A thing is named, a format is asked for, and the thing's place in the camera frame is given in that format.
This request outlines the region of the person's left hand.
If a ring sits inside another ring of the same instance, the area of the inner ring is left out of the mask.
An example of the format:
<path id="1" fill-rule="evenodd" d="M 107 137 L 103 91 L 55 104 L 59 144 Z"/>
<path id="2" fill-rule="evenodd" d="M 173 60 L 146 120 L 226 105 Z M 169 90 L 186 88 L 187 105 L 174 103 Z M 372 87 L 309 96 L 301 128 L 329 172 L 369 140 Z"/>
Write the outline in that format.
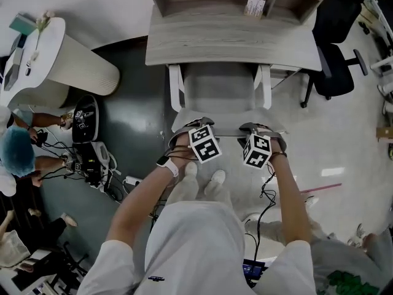
<path id="1" fill-rule="evenodd" d="M 191 159 L 193 157 L 193 151 L 190 147 L 190 140 L 188 133 L 182 133 L 177 137 L 176 147 L 174 148 L 176 151 L 174 154 L 179 157 L 184 157 L 187 159 Z"/>

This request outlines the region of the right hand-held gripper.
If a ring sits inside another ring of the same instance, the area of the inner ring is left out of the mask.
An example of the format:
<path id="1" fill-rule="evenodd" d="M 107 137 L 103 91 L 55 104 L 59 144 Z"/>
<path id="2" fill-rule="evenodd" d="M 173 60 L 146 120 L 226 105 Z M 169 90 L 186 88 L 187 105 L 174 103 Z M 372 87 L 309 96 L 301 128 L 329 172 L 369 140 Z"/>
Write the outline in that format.
<path id="1" fill-rule="evenodd" d="M 262 169 L 273 155 L 271 140 L 276 140 L 282 151 L 287 144 L 282 135 L 268 127 L 259 127 L 259 124 L 247 122 L 239 127 L 246 133 L 246 142 L 243 147 L 243 164 L 248 167 Z"/>

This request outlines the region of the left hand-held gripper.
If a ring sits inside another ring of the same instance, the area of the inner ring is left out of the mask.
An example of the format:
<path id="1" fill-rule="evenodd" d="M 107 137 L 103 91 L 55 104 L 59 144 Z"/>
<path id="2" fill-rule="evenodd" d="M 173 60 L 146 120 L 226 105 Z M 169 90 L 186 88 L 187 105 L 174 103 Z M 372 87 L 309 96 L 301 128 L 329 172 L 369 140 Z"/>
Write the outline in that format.
<path id="1" fill-rule="evenodd" d="M 208 117 L 193 120 L 176 130 L 168 146 L 171 150 L 176 146 L 176 140 L 182 133 L 189 134 L 190 147 L 200 163 L 206 163 L 222 155 L 218 141 L 214 136 L 214 121 Z"/>

